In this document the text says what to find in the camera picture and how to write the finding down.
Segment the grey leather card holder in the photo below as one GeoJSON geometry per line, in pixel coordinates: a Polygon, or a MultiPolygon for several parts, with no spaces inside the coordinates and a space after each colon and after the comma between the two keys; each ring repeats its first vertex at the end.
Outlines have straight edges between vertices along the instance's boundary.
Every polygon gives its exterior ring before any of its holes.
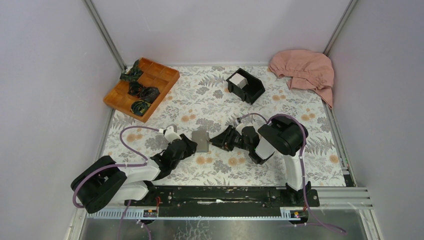
{"type": "Polygon", "coordinates": [[[191,140],[197,144],[197,153],[209,152],[209,133],[206,130],[195,130],[191,134],[191,140]]]}

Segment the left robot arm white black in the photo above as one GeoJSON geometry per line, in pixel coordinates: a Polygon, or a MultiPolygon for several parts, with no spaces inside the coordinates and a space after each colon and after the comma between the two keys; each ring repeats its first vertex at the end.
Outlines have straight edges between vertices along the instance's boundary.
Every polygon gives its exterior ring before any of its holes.
{"type": "Polygon", "coordinates": [[[155,200],[153,182],[169,176],[180,161],[197,151],[197,146],[196,142],[180,134],[149,162],[118,164],[109,155],[102,156],[70,184],[72,203],[90,214],[109,203],[126,200],[136,200],[148,206],[155,200]]]}

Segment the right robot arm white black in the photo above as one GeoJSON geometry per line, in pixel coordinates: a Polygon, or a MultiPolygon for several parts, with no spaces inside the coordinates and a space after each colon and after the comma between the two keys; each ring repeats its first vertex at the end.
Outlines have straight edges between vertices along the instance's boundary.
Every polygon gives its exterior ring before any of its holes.
{"type": "Polygon", "coordinates": [[[257,130],[243,123],[230,125],[209,142],[228,152],[234,148],[246,150],[257,165],[264,164],[275,152],[282,154],[288,170],[286,198],[291,205],[299,206],[307,199],[305,190],[309,181],[303,159],[308,135],[294,117],[276,114],[257,130]]]}

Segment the black card tray box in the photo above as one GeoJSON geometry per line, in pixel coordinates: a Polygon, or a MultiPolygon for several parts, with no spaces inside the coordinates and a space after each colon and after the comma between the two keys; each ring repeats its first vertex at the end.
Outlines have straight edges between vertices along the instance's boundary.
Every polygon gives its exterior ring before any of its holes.
{"type": "Polygon", "coordinates": [[[239,68],[225,81],[230,93],[251,105],[266,91],[261,80],[242,68],[239,68]]]}

